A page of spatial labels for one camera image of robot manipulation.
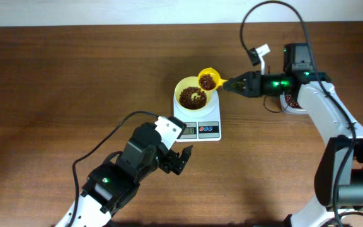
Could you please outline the yellow plastic measuring scoop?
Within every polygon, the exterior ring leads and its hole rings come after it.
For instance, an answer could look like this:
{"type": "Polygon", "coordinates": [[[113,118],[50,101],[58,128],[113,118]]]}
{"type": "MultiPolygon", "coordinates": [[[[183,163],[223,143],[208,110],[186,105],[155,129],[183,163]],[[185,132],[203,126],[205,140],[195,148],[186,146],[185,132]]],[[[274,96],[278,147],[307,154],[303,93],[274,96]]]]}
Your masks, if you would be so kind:
{"type": "Polygon", "coordinates": [[[212,67],[205,68],[199,72],[198,84],[204,91],[213,91],[221,87],[227,80],[222,79],[220,74],[212,67]]]}

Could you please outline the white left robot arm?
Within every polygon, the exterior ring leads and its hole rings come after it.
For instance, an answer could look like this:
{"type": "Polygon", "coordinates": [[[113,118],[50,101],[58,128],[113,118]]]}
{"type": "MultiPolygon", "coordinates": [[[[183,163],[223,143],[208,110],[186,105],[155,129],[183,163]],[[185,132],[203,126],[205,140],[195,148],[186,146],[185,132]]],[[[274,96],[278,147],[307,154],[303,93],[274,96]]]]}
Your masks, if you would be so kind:
{"type": "Polygon", "coordinates": [[[136,195],[140,182],[160,169],[180,175],[193,146],[181,153],[171,149],[186,129],[174,117],[159,117],[136,128],[122,152],[107,156],[87,177],[78,201],[74,202],[57,226],[104,226],[136,195]]]}

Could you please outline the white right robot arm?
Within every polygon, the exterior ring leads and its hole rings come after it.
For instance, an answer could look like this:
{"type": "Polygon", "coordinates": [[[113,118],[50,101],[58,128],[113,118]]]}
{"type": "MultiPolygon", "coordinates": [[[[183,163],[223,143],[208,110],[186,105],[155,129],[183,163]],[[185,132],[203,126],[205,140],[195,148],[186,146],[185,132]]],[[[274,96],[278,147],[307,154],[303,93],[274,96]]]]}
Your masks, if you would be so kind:
{"type": "Polygon", "coordinates": [[[291,94],[311,117],[325,152],[314,177],[314,197],[284,226],[342,226],[363,214],[363,126],[339,99],[330,78],[316,69],[310,44],[284,47],[284,72],[249,71],[222,86],[248,98],[291,94]]]}

